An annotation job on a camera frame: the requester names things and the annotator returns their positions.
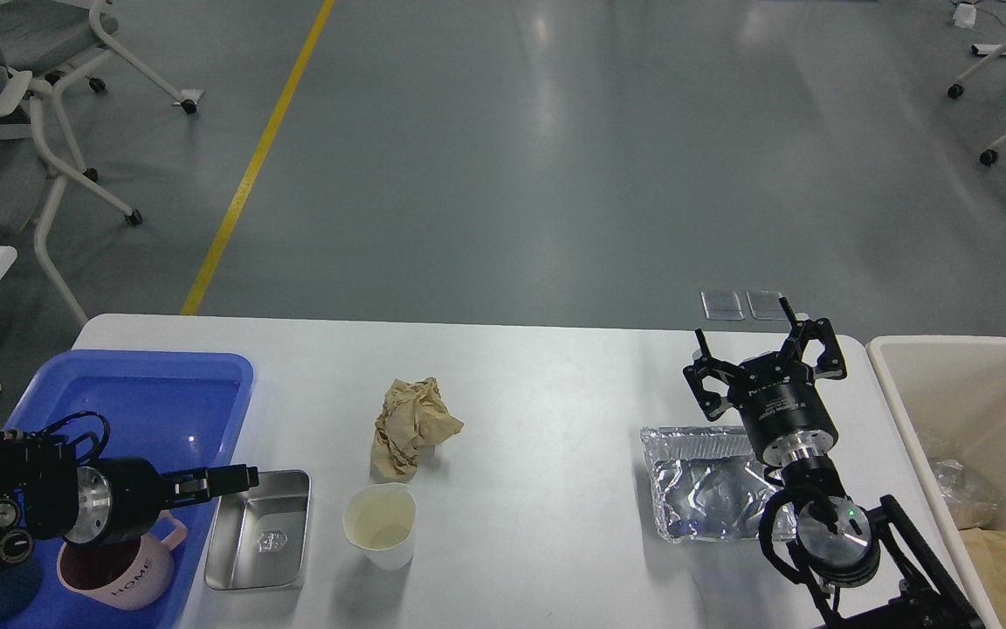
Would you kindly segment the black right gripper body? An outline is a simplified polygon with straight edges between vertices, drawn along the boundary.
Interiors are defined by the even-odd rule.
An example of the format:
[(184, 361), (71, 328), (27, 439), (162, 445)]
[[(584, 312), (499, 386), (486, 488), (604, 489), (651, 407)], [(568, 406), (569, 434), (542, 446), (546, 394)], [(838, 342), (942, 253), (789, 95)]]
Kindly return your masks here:
[(821, 371), (800, 359), (783, 365), (778, 355), (765, 354), (739, 363), (727, 401), (739, 412), (754, 457), (768, 466), (786, 466), (798, 447), (826, 454), (838, 442), (815, 382)]

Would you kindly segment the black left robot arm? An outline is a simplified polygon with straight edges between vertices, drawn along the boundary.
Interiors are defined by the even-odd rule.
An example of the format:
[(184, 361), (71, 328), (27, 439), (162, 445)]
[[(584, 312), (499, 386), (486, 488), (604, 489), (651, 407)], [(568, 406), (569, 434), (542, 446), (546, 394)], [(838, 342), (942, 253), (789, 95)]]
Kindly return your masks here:
[(160, 473), (141, 457), (105, 457), (111, 426), (65, 433), (87, 411), (35, 432), (0, 431), (0, 574), (32, 557), (39, 541), (111, 547), (147, 534), (163, 511), (204, 504), (260, 483), (244, 463)]

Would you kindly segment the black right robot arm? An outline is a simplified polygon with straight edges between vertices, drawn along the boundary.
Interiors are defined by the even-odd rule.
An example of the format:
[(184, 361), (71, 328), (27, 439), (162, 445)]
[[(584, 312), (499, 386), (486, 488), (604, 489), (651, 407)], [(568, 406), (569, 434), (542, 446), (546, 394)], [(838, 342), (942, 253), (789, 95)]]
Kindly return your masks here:
[[(816, 390), (821, 379), (846, 378), (843, 351), (830, 320), (798, 317), (785, 298), (779, 304), (789, 331), (778, 350), (722, 361), (698, 329), (698, 353), (683, 369), (707, 419), (738, 411), (775, 486), (758, 524), (760, 551), (788, 581), (805, 586), (826, 628), (982, 628), (897, 498), (887, 494), (863, 508), (846, 493), (830, 457), (839, 433)], [(842, 590), (869, 583), (883, 555), (901, 576), (898, 596), (844, 617)]]

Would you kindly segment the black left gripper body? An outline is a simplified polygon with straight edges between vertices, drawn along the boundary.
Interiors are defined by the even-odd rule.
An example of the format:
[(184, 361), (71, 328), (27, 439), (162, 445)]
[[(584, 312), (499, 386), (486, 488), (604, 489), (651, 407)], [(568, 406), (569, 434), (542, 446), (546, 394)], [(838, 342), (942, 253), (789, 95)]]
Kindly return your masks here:
[(75, 547), (137, 540), (164, 510), (164, 483), (155, 466), (139, 457), (97, 460), (76, 470), (79, 510), (63, 538)]

